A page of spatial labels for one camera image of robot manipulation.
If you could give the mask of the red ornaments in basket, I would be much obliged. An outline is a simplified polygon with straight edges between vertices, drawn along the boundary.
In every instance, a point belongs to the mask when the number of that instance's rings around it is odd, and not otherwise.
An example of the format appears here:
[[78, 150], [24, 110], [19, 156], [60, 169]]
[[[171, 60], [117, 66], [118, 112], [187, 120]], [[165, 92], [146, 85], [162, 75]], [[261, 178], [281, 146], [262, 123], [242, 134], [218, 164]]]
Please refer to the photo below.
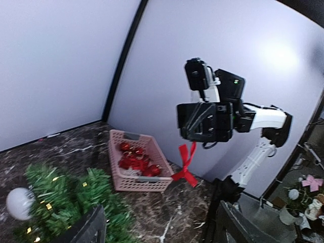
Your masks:
[[130, 174], [157, 177], [161, 174], [159, 165], [153, 164], [143, 147], [134, 147], [129, 142], [121, 142], [118, 149], [122, 153], [118, 166]]

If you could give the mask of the pink plastic basket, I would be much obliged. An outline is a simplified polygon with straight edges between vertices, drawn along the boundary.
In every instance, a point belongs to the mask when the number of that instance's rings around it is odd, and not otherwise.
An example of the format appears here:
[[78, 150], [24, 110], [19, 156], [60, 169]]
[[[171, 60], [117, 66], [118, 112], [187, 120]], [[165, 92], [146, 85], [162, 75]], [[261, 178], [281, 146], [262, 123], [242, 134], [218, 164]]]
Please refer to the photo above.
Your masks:
[[163, 192], [174, 174], [153, 136], [109, 131], [109, 160], [117, 191]]

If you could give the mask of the white ball ornament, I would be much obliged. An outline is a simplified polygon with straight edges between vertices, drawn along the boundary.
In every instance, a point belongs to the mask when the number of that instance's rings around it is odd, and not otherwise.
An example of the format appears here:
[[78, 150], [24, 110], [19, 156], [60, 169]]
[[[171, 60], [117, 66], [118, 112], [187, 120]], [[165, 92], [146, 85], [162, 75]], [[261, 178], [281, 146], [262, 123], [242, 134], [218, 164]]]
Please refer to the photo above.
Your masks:
[[20, 221], [31, 219], [30, 209], [34, 197], [27, 188], [18, 187], [9, 192], [6, 198], [6, 207], [9, 214]]

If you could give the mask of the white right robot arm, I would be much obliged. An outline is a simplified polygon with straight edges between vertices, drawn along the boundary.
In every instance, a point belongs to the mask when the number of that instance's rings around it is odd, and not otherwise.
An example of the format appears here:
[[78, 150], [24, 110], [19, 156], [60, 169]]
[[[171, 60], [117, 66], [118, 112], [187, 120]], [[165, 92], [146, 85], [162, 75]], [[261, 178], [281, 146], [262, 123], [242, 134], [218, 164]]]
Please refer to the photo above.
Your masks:
[[187, 70], [189, 87], [201, 101], [177, 105], [178, 129], [182, 138], [200, 142], [209, 149], [232, 138], [233, 131], [248, 133], [261, 129], [260, 139], [251, 153], [224, 180], [216, 179], [213, 201], [237, 201], [253, 173], [288, 139], [292, 116], [276, 106], [244, 103], [241, 95], [245, 79], [228, 71], [210, 67]]

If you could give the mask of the small green christmas tree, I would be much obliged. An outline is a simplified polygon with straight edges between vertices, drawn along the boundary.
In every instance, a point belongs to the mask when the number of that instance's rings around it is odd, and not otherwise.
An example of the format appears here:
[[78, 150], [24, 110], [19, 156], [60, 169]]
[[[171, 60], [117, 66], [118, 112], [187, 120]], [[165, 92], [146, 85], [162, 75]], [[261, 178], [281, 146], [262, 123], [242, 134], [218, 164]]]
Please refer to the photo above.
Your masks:
[[57, 167], [29, 165], [25, 177], [34, 203], [31, 219], [14, 230], [17, 242], [50, 242], [98, 205], [106, 217], [105, 242], [137, 242], [130, 209], [103, 169], [88, 168], [76, 176]]

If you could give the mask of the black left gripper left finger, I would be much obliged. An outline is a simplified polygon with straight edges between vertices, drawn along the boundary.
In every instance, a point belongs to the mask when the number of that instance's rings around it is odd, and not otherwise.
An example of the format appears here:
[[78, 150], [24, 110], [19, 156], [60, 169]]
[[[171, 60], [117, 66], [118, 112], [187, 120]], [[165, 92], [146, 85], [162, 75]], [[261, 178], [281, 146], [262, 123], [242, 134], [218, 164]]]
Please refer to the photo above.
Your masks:
[[106, 217], [102, 205], [90, 209], [53, 242], [105, 242]]

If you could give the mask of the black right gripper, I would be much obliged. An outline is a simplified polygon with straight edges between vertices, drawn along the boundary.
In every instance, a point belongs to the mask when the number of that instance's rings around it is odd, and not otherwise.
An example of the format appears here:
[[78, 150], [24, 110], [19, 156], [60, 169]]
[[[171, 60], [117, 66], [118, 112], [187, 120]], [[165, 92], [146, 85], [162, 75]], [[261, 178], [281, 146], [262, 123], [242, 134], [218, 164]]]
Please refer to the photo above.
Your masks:
[[245, 79], [225, 70], [216, 70], [219, 102], [183, 103], [177, 105], [178, 129], [183, 139], [218, 143], [232, 138], [233, 130], [250, 131], [254, 111], [245, 108], [241, 99]]

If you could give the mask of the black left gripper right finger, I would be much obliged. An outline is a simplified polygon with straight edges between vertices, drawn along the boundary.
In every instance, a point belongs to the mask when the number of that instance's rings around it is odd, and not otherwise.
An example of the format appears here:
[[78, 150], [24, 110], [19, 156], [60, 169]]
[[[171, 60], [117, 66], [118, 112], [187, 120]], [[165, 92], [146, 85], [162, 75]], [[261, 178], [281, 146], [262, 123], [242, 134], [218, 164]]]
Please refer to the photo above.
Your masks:
[[213, 242], [229, 242], [229, 236], [235, 242], [276, 242], [275, 238], [261, 231], [232, 204], [221, 201], [216, 212], [216, 230]]

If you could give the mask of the red ribbon bow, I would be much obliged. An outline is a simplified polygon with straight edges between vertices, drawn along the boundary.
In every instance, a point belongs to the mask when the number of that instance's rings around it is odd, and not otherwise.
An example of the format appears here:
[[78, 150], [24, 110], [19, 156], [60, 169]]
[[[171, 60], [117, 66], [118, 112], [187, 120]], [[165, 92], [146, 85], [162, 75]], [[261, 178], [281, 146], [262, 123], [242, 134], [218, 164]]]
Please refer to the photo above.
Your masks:
[[198, 180], [191, 174], [188, 167], [196, 151], [196, 142], [191, 143], [190, 149], [188, 149], [186, 144], [180, 145], [178, 149], [182, 159], [182, 170], [173, 174], [172, 179], [174, 181], [185, 179], [192, 187], [195, 187], [198, 184]]

